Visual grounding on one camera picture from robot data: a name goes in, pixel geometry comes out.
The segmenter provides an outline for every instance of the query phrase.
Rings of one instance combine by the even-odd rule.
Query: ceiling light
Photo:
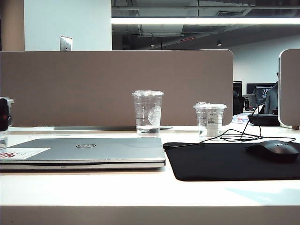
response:
[[[300,24],[299,17],[114,17],[112,24]]]

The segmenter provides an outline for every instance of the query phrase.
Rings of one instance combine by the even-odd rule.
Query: dell logo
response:
[[[95,144],[80,144],[80,145],[77,145],[76,147],[77,148],[92,148],[95,146],[96,146]]]
[[[277,143],[276,146],[288,145],[287,143]]]

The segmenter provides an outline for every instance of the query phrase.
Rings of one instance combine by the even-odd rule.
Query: mouse pad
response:
[[[300,156],[292,163],[278,163],[245,151],[253,143],[203,143],[170,148],[189,143],[165,143],[164,148],[175,177],[183,181],[221,180],[297,180]]]

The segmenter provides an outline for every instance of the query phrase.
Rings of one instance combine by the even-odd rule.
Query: sticker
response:
[[[207,113],[207,136],[218,135],[219,113],[209,111]]]
[[[0,160],[23,160],[50,148],[5,148],[0,150]]]

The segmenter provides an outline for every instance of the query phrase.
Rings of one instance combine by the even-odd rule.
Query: silver laptop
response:
[[[0,169],[150,169],[165,166],[160,138],[36,139],[0,150]]]

